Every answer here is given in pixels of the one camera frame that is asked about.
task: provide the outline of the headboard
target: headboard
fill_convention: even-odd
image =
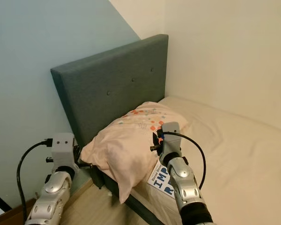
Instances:
[[[168,35],[147,39],[51,69],[78,144],[116,118],[164,98]]]

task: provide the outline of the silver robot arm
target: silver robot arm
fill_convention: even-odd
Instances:
[[[182,224],[214,225],[194,173],[186,158],[182,157],[181,137],[163,134],[164,132],[179,133],[178,123],[162,125],[162,129],[157,131],[158,137],[163,139],[160,143],[157,141],[158,137],[153,134],[154,146],[151,151],[157,151],[160,163],[168,169]]]
[[[79,167],[74,160],[74,135],[57,134],[53,137],[53,173],[45,183],[40,198],[33,205],[25,225],[58,225],[66,202],[70,198],[72,179]]]

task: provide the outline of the bed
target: bed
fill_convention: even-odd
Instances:
[[[217,224],[281,223],[281,130],[178,97],[165,97],[168,36],[156,35],[51,69],[80,146],[114,119],[146,101],[183,115],[186,135],[203,148],[207,175],[202,193]],[[198,180],[202,160],[182,141]],[[90,176],[118,196],[118,184],[96,166]],[[149,186],[135,186],[126,204],[148,224],[181,224],[175,200]]]

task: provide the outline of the black cable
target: black cable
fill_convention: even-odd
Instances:
[[[27,220],[27,207],[26,207],[26,202],[25,202],[25,196],[23,193],[23,189],[22,189],[22,185],[21,185],[21,179],[20,179],[20,170],[21,170],[21,166],[22,166],[22,162],[25,159],[25,157],[28,155],[28,153],[33,150],[35,147],[39,146],[39,145],[47,145],[47,147],[51,147],[52,146],[52,138],[49,138],[43,142],[37,143],[35,145],[33,145],[32,147],[30,147],[21,157],[21,160],[18,164],[18,168],[17,168],[17,185],[18,185],[18,189],[20,192],[20,197],[21,197],[21,202],[22,202],[22,210],[23,210],[23,224],[25,224],[26,220]]]
[[[164,135],[175,135],[175,136],[185,138],[185,139],[189,140],[190,142],[192,142],[194,145],[196,145],[196,147],[200,150],[202,158],[203,158],[203,176],[202,176],[201,183],[199,185],[199,189],[201,190],[201,188],[204,184],[205,175],[206,175],[206,160],[205,160],[205,155],[204,155],[202,148],[193,139],[189,138],[188,136],[185,136],[185,135],[182,135],[179,133],[174,133],[174,132],[163,132],[163,134]]]

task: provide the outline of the wooden floor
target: wooden floor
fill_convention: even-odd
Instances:
[[[94,184],[62,214],[61,225],[147,225],[147,223],[117,197]]]

